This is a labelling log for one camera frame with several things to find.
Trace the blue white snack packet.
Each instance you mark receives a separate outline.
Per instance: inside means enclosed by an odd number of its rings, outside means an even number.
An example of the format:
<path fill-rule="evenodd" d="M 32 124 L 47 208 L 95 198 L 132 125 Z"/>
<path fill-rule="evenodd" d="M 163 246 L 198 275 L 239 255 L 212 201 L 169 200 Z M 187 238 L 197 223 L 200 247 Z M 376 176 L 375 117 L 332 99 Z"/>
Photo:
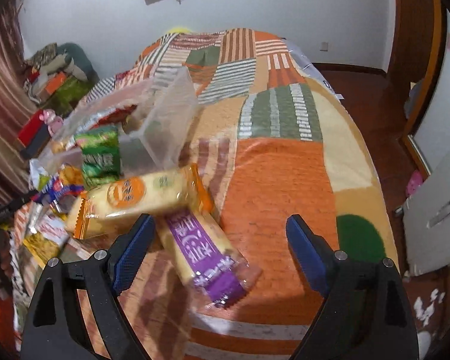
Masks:
<path fill-rule="evenodd" d="M 77 197 L 84 191 L 82 171 L 70 164 L 63 164 L 32 201 L 44 205 L 58 204 L 65 197 Z"/>

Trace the purple cake roll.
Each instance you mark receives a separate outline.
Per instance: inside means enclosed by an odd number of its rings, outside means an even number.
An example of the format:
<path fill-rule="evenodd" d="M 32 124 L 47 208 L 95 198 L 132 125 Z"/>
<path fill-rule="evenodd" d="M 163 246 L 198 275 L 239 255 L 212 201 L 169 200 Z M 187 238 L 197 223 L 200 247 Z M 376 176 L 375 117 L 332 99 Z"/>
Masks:
<path fill-rule="evenodd" d="M 245 297 L 263 270 L 233 246 L 213 216 L 185 207 L 157 218 L 157 234 L 195 308 L 228 308 Z"/>

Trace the pile of clothes and boxes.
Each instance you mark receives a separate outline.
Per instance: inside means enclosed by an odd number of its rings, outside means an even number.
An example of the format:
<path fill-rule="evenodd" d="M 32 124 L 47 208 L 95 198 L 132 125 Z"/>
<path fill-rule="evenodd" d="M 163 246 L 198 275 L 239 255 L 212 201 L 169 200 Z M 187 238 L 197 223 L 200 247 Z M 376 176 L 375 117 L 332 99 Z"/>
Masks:
<path fill-rule="evenodd" d="M 24 61 L 23 89 L 40 110 L 68 116 L 98 81 L 92 62 L 81 46 L 50 43 Z"/>

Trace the orange label cracker pack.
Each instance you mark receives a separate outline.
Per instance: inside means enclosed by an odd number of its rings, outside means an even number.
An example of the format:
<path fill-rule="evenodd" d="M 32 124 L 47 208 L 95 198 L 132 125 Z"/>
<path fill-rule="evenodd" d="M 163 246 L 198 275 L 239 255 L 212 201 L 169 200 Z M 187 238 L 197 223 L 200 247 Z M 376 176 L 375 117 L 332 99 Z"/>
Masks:
<path fill-rule="evenodd" d="M 125 233 L 142 215 L 163 215 L 186 206 L 212 212 L 214 203 L 195 163 L 133 176 L 82 192 L 65 221 L 78 240 Z"/>

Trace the patchwork striped bed blanket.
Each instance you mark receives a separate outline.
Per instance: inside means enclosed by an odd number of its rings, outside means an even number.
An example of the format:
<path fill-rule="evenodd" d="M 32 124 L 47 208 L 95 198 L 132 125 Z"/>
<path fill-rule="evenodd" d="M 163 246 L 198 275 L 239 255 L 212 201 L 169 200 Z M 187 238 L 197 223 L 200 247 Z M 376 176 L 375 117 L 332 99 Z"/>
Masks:
<path fill-rule="evenodd" d="M 287 218 L 301 215 L 352 258 L 396 258 L 379 177 L 328 82 L 270 33 L 168 33 L 82 105 L 150 77 L 167 83 L 181 67 L 201 110 L 178 161 L 196 164 L 213 217 L 262 274 L 228 309 L 192 308 L 171 256 L 154 243 L 119 301 L 154 359 L 286 359 L 321 304 L 289 250 Z"/>

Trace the clear plastic storage box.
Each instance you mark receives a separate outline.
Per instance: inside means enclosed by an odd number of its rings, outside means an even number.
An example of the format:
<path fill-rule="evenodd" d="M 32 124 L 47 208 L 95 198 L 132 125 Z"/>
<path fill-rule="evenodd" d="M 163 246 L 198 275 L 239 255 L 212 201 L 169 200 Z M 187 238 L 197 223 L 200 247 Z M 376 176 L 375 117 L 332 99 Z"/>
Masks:
<path fill-rule="evenodd" d="M 80 167 L 82 151 L 74 136 L 100 125 L 116 125 L 122 174 L 139 176 L 177 167 L 197 108 L 189 71 L 179 67 L 77 106 L 38 161 L 48 173 L 62 164 Z"/>

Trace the pink plush toy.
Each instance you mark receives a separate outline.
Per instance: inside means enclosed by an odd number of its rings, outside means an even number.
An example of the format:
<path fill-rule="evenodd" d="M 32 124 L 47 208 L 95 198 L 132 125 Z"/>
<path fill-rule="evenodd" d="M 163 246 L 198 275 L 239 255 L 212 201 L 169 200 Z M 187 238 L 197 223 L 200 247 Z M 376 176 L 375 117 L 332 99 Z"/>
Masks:
<path fill-rule="evenodd" d="M 64 123 L 63 118 L 51 109 L 43 110 L 40 115 L 40 120 L 46 125 L 51 137 L 62 128 Z"/>

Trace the white wardrobe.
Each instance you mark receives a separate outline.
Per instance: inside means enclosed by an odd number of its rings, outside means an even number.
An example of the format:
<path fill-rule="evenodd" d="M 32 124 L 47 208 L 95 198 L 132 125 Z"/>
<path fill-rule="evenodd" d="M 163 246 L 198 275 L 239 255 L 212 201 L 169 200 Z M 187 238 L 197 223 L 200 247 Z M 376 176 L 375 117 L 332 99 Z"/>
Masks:
<path fill-rule="evenodd" d="M 409 272 L 419 276 L 450 265 L 450 14 L 435 92 L 412 141 L 431 171 L 404 206 Z"/>

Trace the yellow fries snack packet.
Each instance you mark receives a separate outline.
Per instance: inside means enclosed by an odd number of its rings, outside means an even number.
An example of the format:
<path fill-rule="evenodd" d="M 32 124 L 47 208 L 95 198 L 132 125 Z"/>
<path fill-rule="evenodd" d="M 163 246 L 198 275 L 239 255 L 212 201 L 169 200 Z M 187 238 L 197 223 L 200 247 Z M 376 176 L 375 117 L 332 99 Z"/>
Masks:
<path fill-rule="evenodd" d="M 39 266 L 44 267 L 51 258 L 61 255 L 68 240 L 65 222 L 49 211 L 43 217 L 31 221 L 23 244 Z"/>

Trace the striped curtain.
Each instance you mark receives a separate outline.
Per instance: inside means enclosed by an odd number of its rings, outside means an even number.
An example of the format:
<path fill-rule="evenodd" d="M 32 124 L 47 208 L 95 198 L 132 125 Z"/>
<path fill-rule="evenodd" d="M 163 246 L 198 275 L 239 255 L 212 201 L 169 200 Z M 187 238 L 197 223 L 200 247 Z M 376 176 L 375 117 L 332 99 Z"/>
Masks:
<path fill-rule="evenodd" d="M 0 0 L 0 203 L 27 189 L 17 135 L 36 107 L 23 90 L 25 71 L 17 0 Z"/>

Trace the green snack packet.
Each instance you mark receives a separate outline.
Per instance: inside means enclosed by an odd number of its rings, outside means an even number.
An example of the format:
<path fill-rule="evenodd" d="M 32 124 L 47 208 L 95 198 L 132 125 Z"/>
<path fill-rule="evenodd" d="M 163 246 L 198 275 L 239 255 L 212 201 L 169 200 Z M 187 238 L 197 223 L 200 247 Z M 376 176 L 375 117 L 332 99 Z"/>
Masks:
<path fill-rule="evenodd" d="M 85 189 L 94 189 L 120 179 L 119 129 L 115 124 L 76 134 L 74 140 L 82 153 L 81 171 Z"/>

